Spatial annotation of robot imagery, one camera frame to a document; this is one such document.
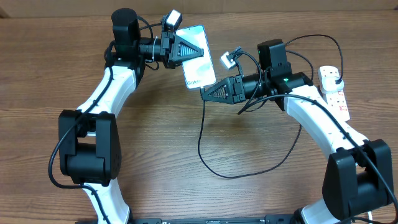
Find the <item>wooden surface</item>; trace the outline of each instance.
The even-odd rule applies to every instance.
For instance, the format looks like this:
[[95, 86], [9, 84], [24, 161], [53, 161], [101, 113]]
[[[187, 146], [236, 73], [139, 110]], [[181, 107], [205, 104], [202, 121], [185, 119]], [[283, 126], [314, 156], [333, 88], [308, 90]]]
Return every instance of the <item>wooden surface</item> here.
[[[147, 16], [150, 23], [159, 16]], [[392, 149], [398, 188], [398, 14], [377, 12], [295, 12], [184, 15], [182, 26], [203, 24], [217, 79], [235, 75], [219, 63], [226, 50], [241, 46], [256, 54], [258, 43], [328, 34], [341, 44], [349, 124]], [[0, 223], [73, 223], [96, 217], [82, 190], [54, 187], [47, 164], [57, 143], [57, 119], [74, 110], [103, 76], [103, 52], [113, 39], [109, 17], [3, 19], [0, 21]], [[333, 42], [322, 37], [289, 46], [321, 65], [340, 67]], [[254, 65], [242, 57], [245, 73]], [[294, 72], [309, 66], [289, 55]], [[269, 103], [255, 113], [242, 105], [206, 104], [203, 157], [226, 175], [277, 164], [299, 125]], [[201, 121], [198, 90], [185, 87], [182, 69], [146, 70], [119, 117], [123, 164], [119, 183], [136, 218], [261, 217], [292, 213], [321, 196], [326, 159], [303, 131], [296, 148], [270, 173], [225, 180], [206, 170], [197, 155]], [[56, 178], [71, 184], [60, 173]], [[392, 206], [374, 212], [391, 221]]]
[[0, 0], [3, 17], [110, 16], [121, 7], [138, 14], [393, 10], [398, 0]]

